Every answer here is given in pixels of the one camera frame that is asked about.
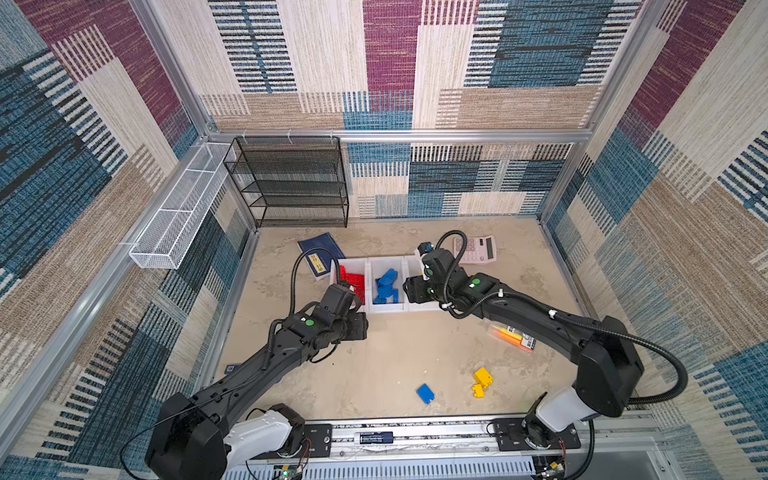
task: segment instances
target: patterned wall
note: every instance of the patterned wall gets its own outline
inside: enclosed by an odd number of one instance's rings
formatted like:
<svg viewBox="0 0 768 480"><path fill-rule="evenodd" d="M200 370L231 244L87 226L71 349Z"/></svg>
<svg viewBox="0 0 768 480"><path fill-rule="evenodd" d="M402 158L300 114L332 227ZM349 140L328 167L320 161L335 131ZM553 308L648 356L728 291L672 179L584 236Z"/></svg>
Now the patterned wall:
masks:
<svg viewBox="0 0 768 480"><path fill-rule="evenodd" d="M673 0L548 221L597 312L689 369L653 406L688 478L768 478L767 51L768 2Z"/></svg>
<svg viewBox="0 0 768 480"><path fill-rule="evenodd" d="M127 0L0 0L0 399L196 134Z"/></svg>
<svg viewBox="0 0 768 480"><path fill-rule="evenodd" d="M211 121L238 131L583 127L640 4L155 3ZM564 160L550 148L347 145L350 216L535 214Z"/></svg>
<svg viewBox="0 0 768 480"><path fill-rule="evenodd" d="M178 270L131 268L0 467L2 480L123 478L119 448L168 397L194 393L248 238L234 195L219 191ZM148 472L149 437L127 450L131 469Z"/></svg>
<svg viewBox="0 0 768 480"><path fill-rule="evenodd" d="M221 130L576 128L641 0L160 0Z"/></svg>
<svg viewBox="0 0 768 480"><path fill-rule="evenodd" d="M0 112L2 399L196 132L119 0L0 0ZM131 271L0 478L118 477L121 439L191 388L245 225L221 191L192 260Z"/></svg>
<svg viewBox="0 0 768 480"><path fill-rule="evenodd" d="M349 215L533 215L570 149L571 144L343 144Z"/></svg>

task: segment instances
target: maroon stripe pattern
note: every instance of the maroon stripe pattern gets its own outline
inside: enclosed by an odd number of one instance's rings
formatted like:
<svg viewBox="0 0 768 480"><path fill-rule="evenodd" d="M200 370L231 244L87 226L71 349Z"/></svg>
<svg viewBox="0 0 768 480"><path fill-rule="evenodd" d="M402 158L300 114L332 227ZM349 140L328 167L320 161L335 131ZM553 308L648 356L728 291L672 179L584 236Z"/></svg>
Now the maroon stripe pattern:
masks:
<svg viewBox="0 0 768 480"><path fill-rule="evenodd" d="M362 0L370 91L413 90L422 0Z"/></svg>
<svg viewBox="0 0 768 480"><path fill-rule="evenodd" d="M96 25L128 72L158 125L177 112L179 99L127 0L18 0L43 41L52 46Z"/></svg>
<svg viewBox="0 0 768 480"><path fill-rule="evenodd" d="M631 109L639 114L647 133L634 142L642 148L672 109L690 80L707 59L733 17L741 9L737 0L688 2L664 49L637 90Z"/></svg>

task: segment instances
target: blue stripe pattern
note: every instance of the blue stripe pattern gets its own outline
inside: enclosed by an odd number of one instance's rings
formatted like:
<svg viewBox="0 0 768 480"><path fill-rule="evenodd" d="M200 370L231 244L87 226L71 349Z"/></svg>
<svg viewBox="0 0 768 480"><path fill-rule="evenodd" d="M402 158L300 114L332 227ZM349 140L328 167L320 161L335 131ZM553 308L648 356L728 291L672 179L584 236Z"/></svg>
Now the blue stripe pattern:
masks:
<svg viewBox="0 0 768 480"><path fill-rule="evenodd" d="M471 192L478 169L479 162L411 162L408 192Z"/></svg>
<svg viewBox="0 0 768 480"><path fill-rule="evenodd" d="M88 468L67 465L64 462L46 458L29 458L9 455L0 466L0 478L13 480L40 480L40 478L77 478L83 479Z"/></svg>
<svg viewBox="0 0 768 480"><path fill-rule="evenodd" d="M0 2L0 71L41 50L45 42L12 0Z"/></svg>
<svg viewBox="0 0 768 480"><path fill-rule="evenodd" d="M380 162L409 162L410 144L359 143L347 144L351 164Z"/></svg>
<svg viewBox="0 0 768 480"><path fill-rule="evenodd" d="M192 144L197 140L197 129L193 125L184 132L173 145L174 154L179 160L187 153Z"/></svg>
<svg viewBox="0 0 768 480"><path fill-rule="evenodd" d="M768 372L768 342L715 362L715 366L731 392L751 414L757 427L768 432L768 386L765 381L765 372Z"/></svg>
<svg viewBox="0 0 768 480"><path fill-rule="evenodd" d="M614 0L508 6L490 88L576 85Z"/></svg>
<svg viewBox="0 0 768 480"><path fill-rule="evenodd" d="M755 138L718 181L744 208L768 222L768 131Z"/></svg>
<svg viewBox="0 0 768 480"><path fill-rule="evenodd" d="M376 195L376 217L408 216L408 194Z"/></svg>
<svg viewBox="0 0 768 480"><path fill-rule="evenodd" d="M218 255L217 248L211 247L223 245L221 240L229 243L216 217L208 212L178 270L171 270L160 286L160 291L173 300L185 313L192 310L197 294L208 274L208 269L214 261L214 257ZM217 266L229 277L230 268L227 267L226 261L219 262Z"/></svg>
<svg viewBox="0 0 768 480"><path fill-rule="evenodd" d="M117 364L97 405L74 444L68 461L101 467L120 468L120 447L144 424L157 418L159 403L152 392L159 381L171 350L178 340L181 325L151 304L131 345ZM132 445L138 451L144 445ZM147 470L134 460L132 468Z"/></svg>
<svg viewBox="0 0 768 480"><path fill-rule="evenodd" d="M442 216L441 192L408 192L408 216L409 217L441 217Z"/></svg>
<svg viewBox="0 0 768 480"><path fill-rule="evenodd" d="M592 167L587 183L614 222L619 223L658 172L658 167L617 128Z"/></svg>
<svg viewBox="0 0 768 480"><path fill-rule="evenodd" d="M706 349L667 297L667 291L679 289L680 279L662 260L646 265L633 248L630 234L614 229L595 252L611 290L639 336L673 349L689 370L704 367L710 363ZM635 239L635 243L648 245L644 240ZM663 286L657 281L660 278L664 279ZM673 382L676 373L669 363L656 354L651 354L651 358L664 379Z"/></svg>
<svg viewBox="0 0 768 480"><path fill-rule="evenodd" d="M349 130L410 130L412 111L345 111L344 128Z"/></svg>
<svg viewBox="0 0 768 480"><path fill-rule="evenodd" d="M209 0L243 93L296 91L277 2Z"/></svg>
<svg viewBox="0 0 768 480"><path fill-rule="evenodd" d="M24 277L111 177L23 64L0 74L0 110L0 266Z"/></svg>

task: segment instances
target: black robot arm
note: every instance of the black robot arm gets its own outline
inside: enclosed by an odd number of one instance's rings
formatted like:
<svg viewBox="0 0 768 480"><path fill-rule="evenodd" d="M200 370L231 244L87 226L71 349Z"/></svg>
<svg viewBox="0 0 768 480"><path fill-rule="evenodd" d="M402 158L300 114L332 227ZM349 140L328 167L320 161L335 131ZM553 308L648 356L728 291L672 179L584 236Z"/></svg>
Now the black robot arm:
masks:
<svg viewBox="0 0 768 480"><path fill-rule="evenodd" d="M519 329L549 345L578 366L571 387L544 394L526 416L527 439L540 447L549 446L571 422L596 415L618 417L630 404L662 402L679 395L687 385L683 364L666 349L632 336L624 324L611 316L602 322L571 315L513 290L485 273L469 276L458 266L458 258L443 248L449 235L466 235L452 230L434 247L422 243L422 275L406 280L403 289L412 303L438 300L441 308L456 318L475 315ZM669 391L650 397L632 397L644 367L635 344L669 360L677 371L677 384Z"/></svg>
<svg viewBox="0 0 768 480"><path fill-rule="evenodd" d="M358 305L350 309L353 302ZM240 455L235 449L244 450L245 459L268 451L295 452L304 439L304 419L283 404L251 421L255 426L248 435L231 435L230 430L272 385L321 349L365 339L368 320L358 308L359 300L346 285L333 284L320 302L273 322L267 344L230 375L190 399L182 393L171 396L152 432L147 465L163 480L209 479L220 478L228 464L242 460L233 458L233 453ZM277 323L282 325L275 331Z"/></svg>

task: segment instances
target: beige floor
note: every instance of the beige floor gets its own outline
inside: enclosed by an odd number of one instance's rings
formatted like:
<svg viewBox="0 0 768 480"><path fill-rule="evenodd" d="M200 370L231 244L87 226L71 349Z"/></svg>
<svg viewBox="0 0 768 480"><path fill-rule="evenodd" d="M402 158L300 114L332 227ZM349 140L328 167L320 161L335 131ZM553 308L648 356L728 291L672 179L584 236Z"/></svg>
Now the beige floor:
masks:
<svg viewBox="0 0 768 480"><path fill-rule="evenodd" d="M465 266L486 272L546 303L574 312L576 306L536 220L451 220L351 223L348 228L265 228L219 365L243 362L266 341L267 326L284 317L290 270L298 240L329 231L347 257L407 255L422 241L447 230L495 235L498 260ZM328 280L315 281L300 267L296 304L319 300ZM472 395L472 373L494 376L486 397ZM368 339L342 343L325 362L293 370L255 406L285 402L306 419L524 412L545 390L569 384L576 368L543 343L526 353L488 334L486 322L454 319L444 312L369 315ZM426 383L435 400L425 405L415 391Z"/></svg>

